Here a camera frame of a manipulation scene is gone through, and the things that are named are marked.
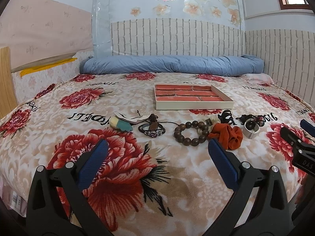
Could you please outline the orange fabric scrunchie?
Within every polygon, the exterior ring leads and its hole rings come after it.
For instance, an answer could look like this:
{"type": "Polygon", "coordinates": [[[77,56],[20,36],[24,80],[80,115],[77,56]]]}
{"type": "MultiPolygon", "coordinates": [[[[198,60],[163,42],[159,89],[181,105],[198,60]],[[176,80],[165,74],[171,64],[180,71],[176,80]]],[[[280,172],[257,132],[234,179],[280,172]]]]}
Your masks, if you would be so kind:
{"type": "Polygon", "coordinates": [[[208,139],[216,139],[225,150],[236,150],[241,146],[243,133],[238,126],[216,124],[209,133],[208,139]]]}

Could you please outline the black hair claw clip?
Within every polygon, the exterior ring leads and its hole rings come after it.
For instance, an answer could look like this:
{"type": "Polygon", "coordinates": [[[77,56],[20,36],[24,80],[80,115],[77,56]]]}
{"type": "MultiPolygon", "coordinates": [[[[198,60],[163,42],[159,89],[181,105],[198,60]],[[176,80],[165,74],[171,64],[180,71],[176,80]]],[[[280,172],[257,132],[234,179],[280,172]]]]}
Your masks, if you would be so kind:
{"type": "Polygon", "coordinates": [[[236,125],[231,110],[224,110],[218,115],[218,119],[220,120],[221,124],[236,125]]]}

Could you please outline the cream ruffled scrunchie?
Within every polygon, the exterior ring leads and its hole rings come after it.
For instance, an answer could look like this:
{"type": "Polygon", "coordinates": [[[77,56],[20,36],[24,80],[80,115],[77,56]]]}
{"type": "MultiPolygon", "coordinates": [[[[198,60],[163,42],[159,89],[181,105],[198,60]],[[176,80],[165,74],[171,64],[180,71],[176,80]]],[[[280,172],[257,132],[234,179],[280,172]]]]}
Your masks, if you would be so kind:
{"type": "Polygon", "coordinates": [[[198,124],[203,123],[204,125],[206,125],[208,128],[206,128],[205,126],[197,126],[196,131],[198,135],[202,135],[202,132],[204,130],[208,130],[208,132],[210,133],[213,129],[213,127],[220,123],[220,119],[218,118],[218,116],[216,114],[212,114],[210,116],[208,116],[206,119],[201,120],[200,122],[198,122],[198,124]]]}

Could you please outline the cream and teal felt piece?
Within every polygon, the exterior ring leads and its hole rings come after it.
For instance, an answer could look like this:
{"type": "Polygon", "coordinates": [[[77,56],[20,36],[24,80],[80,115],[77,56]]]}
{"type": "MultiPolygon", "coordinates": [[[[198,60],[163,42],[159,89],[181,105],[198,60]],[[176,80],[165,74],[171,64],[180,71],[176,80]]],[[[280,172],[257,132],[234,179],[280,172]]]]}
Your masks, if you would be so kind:
{"type": "Polygon", "coordinates": [[[133,131],[133,125],[144,122],[149,118],[150,114],[140,114],[138,115],[130,115],[121,112],[114,112],[114,116],[109,119],[109,125],[113,129],[117,129],[123,132],[131,132],[133,131]]]}

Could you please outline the pink pillow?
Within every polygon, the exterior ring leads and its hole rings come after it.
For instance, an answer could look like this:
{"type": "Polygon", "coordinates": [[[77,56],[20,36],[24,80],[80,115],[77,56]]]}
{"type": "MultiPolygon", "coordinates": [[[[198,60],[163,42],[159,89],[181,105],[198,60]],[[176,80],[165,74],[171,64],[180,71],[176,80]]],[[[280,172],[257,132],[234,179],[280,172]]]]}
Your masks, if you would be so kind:
{"type": "Polygon", "coordinates": [[[260,74],[243,74],[240,76],[240,78],[246,80],[249,83],[252,84],[274,84],[273,79],[271,76],[260,73],[260,74]]]}

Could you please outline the blue rolled duvet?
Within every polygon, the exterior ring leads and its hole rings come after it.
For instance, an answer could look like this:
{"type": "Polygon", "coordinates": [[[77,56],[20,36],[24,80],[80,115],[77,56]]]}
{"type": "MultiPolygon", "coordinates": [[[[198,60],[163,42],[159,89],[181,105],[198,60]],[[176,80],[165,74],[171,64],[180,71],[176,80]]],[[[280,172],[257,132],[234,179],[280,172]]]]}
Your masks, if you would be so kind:
{"type": "Polygon", "coordinates": [[[115,55],[81,62],[80,73],[92,75],[132,73],[184,73],[216,76],[260,74],[264,61],[256,56],[115,55]]]}

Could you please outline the floral fleece blanket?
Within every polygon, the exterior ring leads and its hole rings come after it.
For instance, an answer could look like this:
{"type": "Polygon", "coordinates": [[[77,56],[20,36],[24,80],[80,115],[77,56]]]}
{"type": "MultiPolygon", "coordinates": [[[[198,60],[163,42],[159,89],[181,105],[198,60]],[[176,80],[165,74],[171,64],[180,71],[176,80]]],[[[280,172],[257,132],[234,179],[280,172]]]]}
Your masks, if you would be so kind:
{"type": "Polygon", "coordinates": [[[221,110],[155,109],[154,85],[213,85],[234,101],[232,116],[261,115],[264,127],[244,138],[235,155],[256,168],[279,168],[291,199],[305,173],[292,165],[292,148],[280,137],[287,127],[303,141],[301,129],[314,122],[314,109],[274,84],[252,84],[240,77],[207,74],[132,73],[78,75],[19,105],[1,120],[1,175],[27,199],[40,165],[63,167],[101,139],[109,155],[83,194],[115,235],[202,235],[232,195],[210,159],[207,143],[178,143],[178,124],[206,119],[221,110]],[[113,129],[114,112],[149,113],[133,131],[113,129]]]}

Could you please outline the yellow sheet edge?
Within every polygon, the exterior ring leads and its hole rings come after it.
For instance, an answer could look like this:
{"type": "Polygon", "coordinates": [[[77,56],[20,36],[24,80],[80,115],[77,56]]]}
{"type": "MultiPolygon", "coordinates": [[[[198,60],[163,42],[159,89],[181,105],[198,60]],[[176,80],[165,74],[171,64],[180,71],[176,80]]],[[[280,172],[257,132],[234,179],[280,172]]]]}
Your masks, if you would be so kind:
{"type": "Polygon", "coordinates": [[[65,63],[73,62],[75,60],[77,60],[77,58],[69,58],[69,59],[59,60],[54,63],[49,63],[47,65],[36,65],[30,68],[26,68],[20,71],[20,77],[23,77],[28,74],[36,73],[38,71],[44,71],[44,70],[56,67],[58,65],[63,65],[65,63]]]}

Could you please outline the white tray brick-pattern base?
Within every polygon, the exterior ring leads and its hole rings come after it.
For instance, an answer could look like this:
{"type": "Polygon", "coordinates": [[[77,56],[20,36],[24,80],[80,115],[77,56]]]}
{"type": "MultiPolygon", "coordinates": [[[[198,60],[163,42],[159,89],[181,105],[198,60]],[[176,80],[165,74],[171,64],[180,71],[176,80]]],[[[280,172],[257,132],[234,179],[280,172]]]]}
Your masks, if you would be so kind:
{"type": "Polygon", "coordinates": [[[154,100],[157,110],[223,110],[234,106],[217,87],[200,84],[155,84],[154,100]]]}

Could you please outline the clear plastic bag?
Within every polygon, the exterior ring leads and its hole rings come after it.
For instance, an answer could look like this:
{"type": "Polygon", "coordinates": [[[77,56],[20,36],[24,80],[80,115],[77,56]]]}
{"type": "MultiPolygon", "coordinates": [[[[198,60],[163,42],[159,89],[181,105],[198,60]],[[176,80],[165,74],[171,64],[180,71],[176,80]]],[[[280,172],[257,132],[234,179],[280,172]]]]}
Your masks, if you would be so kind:
{"type": "Polygon", "coordinates": [[[110,27],[109,0],[93,0],[92,41],[94,46],[94,56],[97,58],[112,55],[110,27]]]}

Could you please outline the wooden bed frame post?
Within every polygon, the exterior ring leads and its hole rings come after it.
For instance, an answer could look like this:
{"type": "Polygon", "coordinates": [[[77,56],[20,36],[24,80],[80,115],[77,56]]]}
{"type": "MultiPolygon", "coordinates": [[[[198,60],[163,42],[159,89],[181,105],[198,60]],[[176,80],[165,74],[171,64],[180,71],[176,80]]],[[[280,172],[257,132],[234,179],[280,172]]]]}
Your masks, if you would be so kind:
{"type": "Polygon", "coordinates": [[[8,46],[0,50],[0,95],[0,114],[3,118],[18,105],[11,76],[11,53],[8,46]]]}

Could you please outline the pink mattress against wall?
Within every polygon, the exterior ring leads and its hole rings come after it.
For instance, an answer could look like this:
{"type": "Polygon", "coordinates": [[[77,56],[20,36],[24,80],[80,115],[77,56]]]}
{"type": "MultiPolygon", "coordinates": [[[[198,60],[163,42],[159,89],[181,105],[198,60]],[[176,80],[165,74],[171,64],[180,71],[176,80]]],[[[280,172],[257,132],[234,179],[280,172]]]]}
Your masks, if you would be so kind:
{"type": "Polygon", "coordinates": [[[10,0],[1,15],[1,47],[11,68],[93,49],[92,14],[54,0],[10,0]]]}

